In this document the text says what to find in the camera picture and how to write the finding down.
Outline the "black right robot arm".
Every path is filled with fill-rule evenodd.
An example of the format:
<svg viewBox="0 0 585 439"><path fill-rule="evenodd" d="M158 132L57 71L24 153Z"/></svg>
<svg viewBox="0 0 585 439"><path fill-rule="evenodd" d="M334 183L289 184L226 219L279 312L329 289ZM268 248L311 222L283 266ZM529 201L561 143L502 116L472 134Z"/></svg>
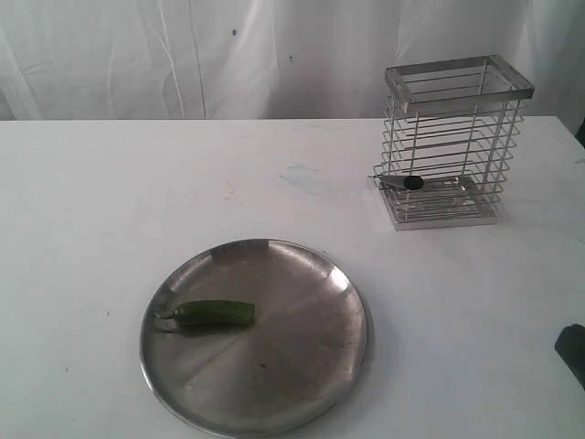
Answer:
<svg viewBox="0 0 585 439"><path fill-rule="evenodd" d="M584 368L584 326L572 324L564 327L555 342L554 349L568 366Z"/></svg>

